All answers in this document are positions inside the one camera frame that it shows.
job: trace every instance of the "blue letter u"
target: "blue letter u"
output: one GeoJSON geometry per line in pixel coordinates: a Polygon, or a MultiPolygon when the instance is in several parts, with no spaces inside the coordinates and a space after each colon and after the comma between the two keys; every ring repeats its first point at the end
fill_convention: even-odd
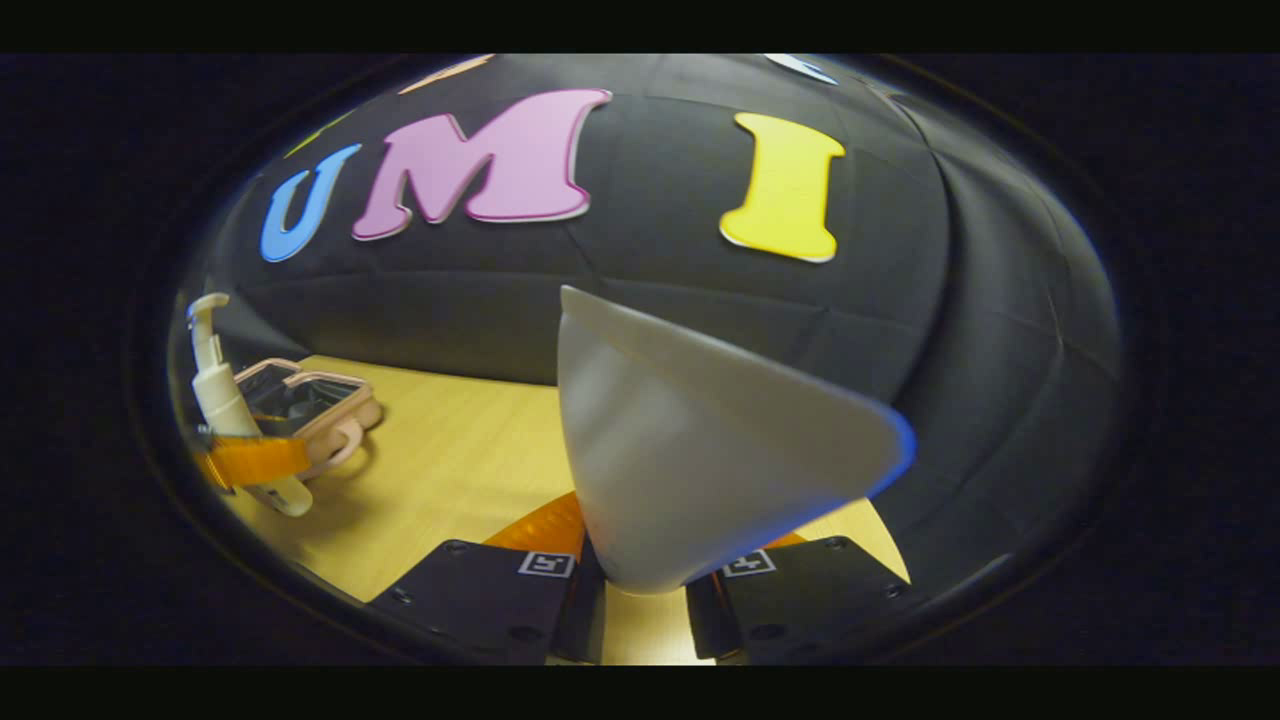
{"type": "Polygon", "coordinates": [[[284,181],[271,196],[271,209],[266,213],[266,222],[262,223],[262,259],[268,263],[288,260],[307,246],[311,236],[320,227],[324,213],[329,208],[329,196],[333,195],[333,183],[338,181],[343,163],[360,150],[360,143],[329,155],[316,165],[316,182],[311,186],[311,195],[307,196],[307,206],[302,211],[302,219],[293,229],[284,229],[284,215],[293,202],[293,191],[298,183],[307,177],[310,170],[302,170],[292,178],[284,181]]]}

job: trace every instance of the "table surface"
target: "table surface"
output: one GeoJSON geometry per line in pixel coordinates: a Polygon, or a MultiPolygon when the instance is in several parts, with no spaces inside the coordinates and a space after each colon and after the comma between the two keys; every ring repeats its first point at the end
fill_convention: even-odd
{"type": "MultiPolygon", "coordinates": [[[[239,492],[227,506],[268,546],[367,602],[442,542],[484,542],[573,489],[557,388],[355,363],[300,363],[364,378],[383,420],[342,466],[307,482],[315,505],[285,518],[239,492]]],[[[847,536],[904,580],[893,538],[870,501],[796,530],[847,536]]],[[[684,591],[653,597],[608,588],[604,664],[714,665],[698,660],[684,591]]]]}

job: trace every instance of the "letter m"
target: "letter m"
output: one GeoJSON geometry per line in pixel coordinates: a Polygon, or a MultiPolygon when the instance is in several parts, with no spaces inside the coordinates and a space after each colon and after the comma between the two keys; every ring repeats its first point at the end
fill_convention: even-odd
{"type": "Polygon", "coordinates": [[[413,213],[402,204],[406,183],[426,222],[443,223],[471,178],[490,161],[484,188],[466,205],[467,215],[486,223],[531,223],[586,213],[591,196],[573,184],[577,136],[588,113],[612,97],[607,90],[534,95],[470,140],[449,114],[397,129],[387,136],[387,158],[351,236],[378,240],[408,227],[413,213]]]}

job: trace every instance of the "white cone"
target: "white cone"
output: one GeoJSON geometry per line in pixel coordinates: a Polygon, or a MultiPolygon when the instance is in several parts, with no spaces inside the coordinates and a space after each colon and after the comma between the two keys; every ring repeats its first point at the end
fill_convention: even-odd
{"type": "Polygon", "coordinates": [[[564,286],[561,419],[609,580],[678,589],[858,498],[911,462],[892,409],[564,286]]]}

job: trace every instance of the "foam letter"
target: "foam letter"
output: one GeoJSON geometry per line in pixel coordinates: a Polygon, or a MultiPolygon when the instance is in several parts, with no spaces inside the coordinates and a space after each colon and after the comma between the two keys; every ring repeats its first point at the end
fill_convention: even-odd
{"type": "Polygon", "coordinates": [[[559,90],[526,97],[467,140],[453,115],[433,115],[387,136],[365,215],[351,236],[378,240],[406,227],[402,205],[413,186],[426,222],[443,223],[467,183],[493,160],[485,186],[466,205],[486,223],[562,220],[586,211],[591,196],[573,184],[577,136],[586,114],[608,102],[607,90],[559,90]]]}
{"type": "Polygon", "coordinates": [[[733,245],[826,263],[836,238],[824,227],[831,159],[845,147],[826,135],[780,118],[739,113],[755,136],[746,201],[721,217],[721,234],[733,245]]]}
{"type": "Polygon", "coordinates": [[[284,229],[284,215],[293,202],[293,191],[298,183],[307,177],[308,170],[293,176],[284,181],[271,195],[271,209],[266,213],[266,222],[262,223],[262,259],[268,263],[288,260],[311,242],[311,236],[320,227],[324,213],[329,208],[329,196],[333,195],[333,183],[338,181],[342,165],[360,150],[360,143],[343,147],[329,155],[316,165],[316,182],[311,186],[311,195],[307,196],[307,206],[302,210],[302,219],[293,229],[284,229]]]}

